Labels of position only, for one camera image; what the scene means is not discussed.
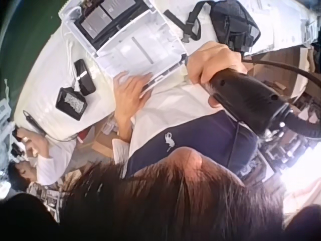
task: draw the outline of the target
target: black heat gun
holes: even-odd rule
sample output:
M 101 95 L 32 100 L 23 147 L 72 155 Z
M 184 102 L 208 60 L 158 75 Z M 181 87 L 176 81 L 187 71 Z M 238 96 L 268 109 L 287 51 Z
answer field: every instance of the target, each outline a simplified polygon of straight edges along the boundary
M 320 80 L 303 70 L 260 62 L 295 71 L 320 86 Z M 279 94 L 253 77 L 226 69 L 214 75 L 205 88 L 236 121 L 245 123 L 260 138 L 266 139 L 272 131 L 287 126 L 305 137 L 321 139 L 320 123 L 312 124 L 295 116 Z

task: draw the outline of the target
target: hand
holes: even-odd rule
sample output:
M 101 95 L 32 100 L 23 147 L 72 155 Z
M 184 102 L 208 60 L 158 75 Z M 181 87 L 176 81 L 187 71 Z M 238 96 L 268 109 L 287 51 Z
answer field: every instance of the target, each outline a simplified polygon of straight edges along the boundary
M 17 131 L 17 137 L 27 138 L 28 140 L 25 142 L 27 153 L 31 153 L 30 150 L 36 150 L 39 155 L 44 158 L 50 158 L 49 155 L 49 142 L 48 140 L 35 132 L 31 132 L 24 128 L 19 128 Z
M 247 73 L 247 69 L 241 62 L 241 54 L 216 42 L 207 42 L 189 57 L 187 63 L 188 76 L 193 84 L 205 84 L 216 73 L 228 68 Z M 219 105 L 213 97 L 210 97 L 208 102 L 211 107 Z
M 126 74 L 126 72 L 120 73 L 114 79 L 115 119 L 118 125 L 130 121 L 130 118 L 144 107 L 151 96 L 151 91 L 148 91 L 142 98 L 139 98 L 143 87 L 150 81 L 152 74 L 131 76 L 126 83 L 120 84 L 120 79 L 125 77 Z

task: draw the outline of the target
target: navy vest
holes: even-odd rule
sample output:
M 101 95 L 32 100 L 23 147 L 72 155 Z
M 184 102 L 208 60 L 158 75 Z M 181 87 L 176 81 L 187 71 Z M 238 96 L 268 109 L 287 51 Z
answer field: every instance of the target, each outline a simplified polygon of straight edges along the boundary
M 155 164 L 179 147 L 193 148 L 226 167 L 235 138 L 229 169 L 237 174 L 255 153 L 257 136 L 243 126 L 239 127 L 238 133 L 236 130 L 237 123 L 224 111 L 167 128 L 134 152 L 128 160 L 126 176 Z M 168 133 L 175 143 L 172 148 L 166 143 Z

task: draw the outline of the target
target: open electronic housing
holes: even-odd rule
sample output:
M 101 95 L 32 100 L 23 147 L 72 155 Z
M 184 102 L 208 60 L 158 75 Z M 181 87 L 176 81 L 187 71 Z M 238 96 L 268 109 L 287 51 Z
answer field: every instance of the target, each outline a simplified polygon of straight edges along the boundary
M 112 78 L 151 72 L 147 90 L 184 64 L 184 46 L 149 0 L 69 0 L 59 17 Z

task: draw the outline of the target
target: white shirt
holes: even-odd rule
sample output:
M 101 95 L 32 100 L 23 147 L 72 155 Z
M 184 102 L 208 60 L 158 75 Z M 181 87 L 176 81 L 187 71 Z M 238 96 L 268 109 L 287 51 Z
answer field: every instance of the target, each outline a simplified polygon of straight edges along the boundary
M 130 144 L 113 140 L 116 163 L 126 162 L 133 153 L 163 130 L 223 110 L 208 105 L 209 94 L 199 85 L 181 86 L 153 94 L 135 118 Z
M 44 158 L 41 155 L 28 158 L 31 166 L 37 169 L 37 183 L 47 186 L 58 181 L 67 169 L 75 147 L 76 140 L 59 142 L 49 148 L 52 158 Z

